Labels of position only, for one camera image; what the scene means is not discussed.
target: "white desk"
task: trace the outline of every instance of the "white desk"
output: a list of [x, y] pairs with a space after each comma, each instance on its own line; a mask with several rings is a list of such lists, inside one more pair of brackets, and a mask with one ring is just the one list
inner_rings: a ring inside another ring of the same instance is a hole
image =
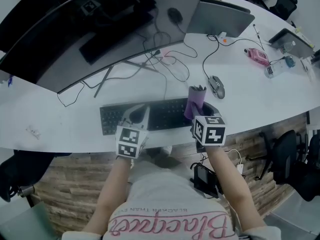
[[[263, 40], [269, 40], [283, 28], [293, 29], [287, 22], [254, 4], [244, 0], [225, 1], [251, 10], [255, 16], [253, 23], [260, 30]], [[252, 25], [240, 37], [258, 41]], [[202, 70], [202, 61], [216, 49], [217, 42], [211, 42], [200, 34], [188, 34], [185, 42], [199, 54], [198, 58], [175, 54], [189, 67], [190, 78], [187, 84], [174, 79], [162, 65], [156, 65], [156, 69], [168, 79], [166, 99], [186, 97], [188, 85], [209, 88]], [[238, 41], [229, 47], [220, 47], [205, 64], [207, 74], [218, 76], [226, 89], [224, 99], [217, 99], [208, 91], [205, 101], [219, 109], [227, 123], [228, 135], [272, 124], [320, 106], [320, 81], [314, 80], [311, 83], [299, 60], [296, 60], [296, 66], [291, 72], [268, 79], [264, 75], [264, 67], [244, 55], [244, 48], [259, 47], [250, 41]], [[266, 44], [264, 48], [270, 60], [283, 56]], [[183, 44], [163, 50], [193, 54]], [[145, 60], [145, 56], [140, 56], [133, 61]], [[119, 64], [109, 77], [130, 76], [136, 70], [136, 67]], [[180, 78], [187, 74], [186, 69], [178, 64], [171, 66], [171, 71]], [[95, 75], [87, 83], [99, 83], [104, 74], [105, 72], [101, 72]], [[80, 88], [82, 84], [74, 86], [59, 97], [65, 104], [72, 103]], [[95, 91], [85, 87], [77, 102], [64, 108], [56, 93], [37, 85], [16, 77], [10, 88], [3, 84], [0, 86], [0, 147], [42, 152], [114, 151], [115, 137], [102, 135], [99, 108], [115, 103], [161, 100], [165, 91], [165, 79], [160, 74], [141, 70], [129, 80], [107, 81], [97, 98], [93, 98]], [[39, 139], [26, 131], [28, 126], [39, 131]], [[153, 131], [150, 132], [146, 147], [193, 141], [189, 127]]]

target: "t-shirt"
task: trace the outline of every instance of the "t-shirt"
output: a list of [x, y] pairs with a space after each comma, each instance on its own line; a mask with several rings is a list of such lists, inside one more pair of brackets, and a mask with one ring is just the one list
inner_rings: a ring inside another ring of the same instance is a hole
[[[243, 235], [254, 240], [281, 239], [281, 231], [272, 226], [250, 229]], [[239, 239], [219, 203], [204, 198], [187, 179], [168, 171], [136, 181], [127, 202], [114, 211], [108, 230], [101, 237], [93, 233], [66, 232], [62, 240]]]

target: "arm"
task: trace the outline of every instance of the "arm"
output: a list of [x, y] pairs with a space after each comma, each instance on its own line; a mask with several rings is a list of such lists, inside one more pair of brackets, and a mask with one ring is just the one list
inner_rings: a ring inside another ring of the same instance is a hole
[[219, 179], [225, 198], [239, 217], [242, 231], [266, 226], [255, 207], [246, 181], [228, 155], [221, 147], [215, 146], [206, 147], [206, 153]]
[[112, 213], [126, 201], [131, 160], [119, 156], [109, 173], [96, 204], [94, 214], [83, 232], [103, 236]]

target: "keyboard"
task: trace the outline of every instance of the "keyboard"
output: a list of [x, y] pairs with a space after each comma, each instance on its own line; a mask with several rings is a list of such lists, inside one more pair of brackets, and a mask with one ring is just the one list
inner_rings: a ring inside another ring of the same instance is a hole
[[[143, 103], [150, 106], [147, 129], [158, 131], [191, 126], [192, 121], [184, 116], [187, 101], [187, 98], [177, 98]], [[139, 104], [142, 103], [100, 107], [102, 134], [114, 135], [125, 111]]]

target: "monitor stand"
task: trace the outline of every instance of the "monitor stand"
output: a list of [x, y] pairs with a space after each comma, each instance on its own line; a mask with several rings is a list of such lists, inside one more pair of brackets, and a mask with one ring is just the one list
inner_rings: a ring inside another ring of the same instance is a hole
[[[135, 66], [135, 67], [137, 67], [137, 68], [139, 68], [139, 69], [150, 70], [150, 71], [153, 71], [153, 72], [158, 73], [157, 70], [152, 69], [152, 68], [146, 66], [146, 64], [147, 64], [147, 62], [148, 62], [149, 60], [147, 60], [146, 62], [144, 62], [144, 63], [142, 63], [142, 64], [134, 63], [134, 62], [131, 62], [131, 61], [128, 61], [128, 60], [122, 61], [121, 63], [125, 63], [125, 64], [131, 65], [131, 66]], [[95, 94], [94, 94], [94, 98], [97, 97], [97, 95], [98, 95], [101, 87], [104, 85], [105, 81], [107, 80], [107, 77], [109, 76], [109, 74], [110, 74], [111, 70], [114, 68], [114, 66], [115, 66], [115, 65], [113, 65], [113, 66], [111, 66], [111, 67], [109, 67], [109, 68], [107, 69], [107, 72], [105, 73], [105, 75], [104, 75], [101, 83], [99, 84], [98, 90], [96, 90], [96, 92], [95, 92]]]

